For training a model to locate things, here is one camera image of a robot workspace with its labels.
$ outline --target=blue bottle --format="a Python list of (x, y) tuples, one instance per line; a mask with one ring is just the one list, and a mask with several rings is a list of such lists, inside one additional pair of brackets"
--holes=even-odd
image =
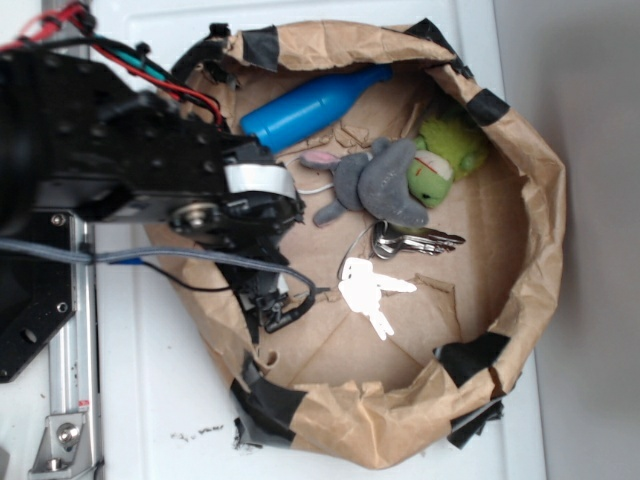
[(319, 77), (248, 113), (240, 126), (276, 153), (331, 125), (367, 88), (392, 76), (391, 65), (373, 65)]

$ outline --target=stuffed animal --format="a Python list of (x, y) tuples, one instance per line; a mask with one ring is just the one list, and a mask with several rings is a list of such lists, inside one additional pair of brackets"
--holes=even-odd
[(379, 220), (404, 227), (423, 227), (429, 221), (425, 208), (411, 197), (407, 169), (414, 161), (411, 140), (377, 139), (371, 153), (346, 155), (342, 159), (326, 152), (308, 151), (300, 162), (309, 168), (331, 170), (336, 199), (313, 217), (323, 227), (347, 210), (363, 208)]
[(409, 191), (425, 207), (442, 203), (453, 184), (453, 168), (435, 153), (418, 150), (407, 171)]
[(451, 164), (454, 181), (480, 168), (489, 156), (489, 139), (462, 106), (452, 99), (438, 102), (420, 126), (419, 150), (429, 150)]

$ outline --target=stuffed bunny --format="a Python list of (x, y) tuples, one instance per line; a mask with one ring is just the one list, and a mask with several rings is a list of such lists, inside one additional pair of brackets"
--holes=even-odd
[(342, 159), (326, 152), (309, 151), (300, 162), (309, 168), (331, 170), (336, 199), (313, 217), (323, 227), (347, 210), (363, 208), (379, 220), (391, 224), (424, 227), (429, 217), (426, 209), (409, 193), (407, 170), (414, 160), (416, 147), (411, 140), (390, 142), (379, 138), (371, 153), (355, 153)]

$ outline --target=green stuffed toy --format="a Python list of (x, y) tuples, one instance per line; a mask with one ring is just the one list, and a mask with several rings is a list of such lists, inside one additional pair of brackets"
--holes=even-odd
[[(466, 110), (450, 97), (431, 108), (415, 143), (419, 152), (428, 150), (439, 158), (416, 158), (407, 172), (409, 191), (429, 208), (439, 205), (454, 181), (480, 168), (489, 156), (489, 139)], [(442, 159), (448, 162), (452, 178), (441, 165)]]
[(453, 184), (453, 168), (439, 155), (418, 150), (407, 171), (407, 183), (411, 195), (425, 207), (434, 208), (449, 193)]

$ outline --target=paper bag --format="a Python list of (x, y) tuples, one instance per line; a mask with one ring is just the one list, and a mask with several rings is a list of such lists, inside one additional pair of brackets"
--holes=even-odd
[[(456, 182), (430, 211), (430, 227), (461, 235), (466, 244), (437, 257), (374, 260), (376, 272), (417, 287), (383, 297), (381, 309), (396, 331), (385, 342), (337, 290), (342, 257), (374, 219), (348, 212), (317, 228), (310, 219), (332, 200), (331, 190), (305, 197), (309, 220), (281, 243), (293, 268), (328, 289), (296, 323), (271, 335), (262, 331), (254, 344), (233, 292), (178, 289), (238, 402), (242, 440), (322, 452), (369, 468), (394, 465), (446, 435), (463, 445), (486, 420), (500, 416), (500, 398), (514, 388), (556, 307), (565, 225), (562, 163), (522, 117), (477, 85), (428, 20), (408, 29), (303, 22), (213, 38), (199, 48), (220, 53), (209, 60), (227, 81), (216, 79), (203, 67), (207, 58), (199, 57), (190, 83), (221, 102), (235, 132), (244, 114), (310, 78), (393, 63), (393, 80), (369, 88), (340, 121), (283, 152), (285, 164), (309, 148), (343, 155), (367, 149), (382, 135), (411, 138), (429, 103), (445, 93), (491, 140), (486, 165)], [(295, 161), (288, 168), (299, 189), (331, 181), (328, 172)], [(165, 227), (148, 233), (156, 244), (191, 244)], [(369, 253), (362, 241), (352, 255)], [(211, 263), (174, 258), (163, 265), (193, 285), (226, 285)], [(304, 293), (302, 285), (289, 287), (293, 298)]]

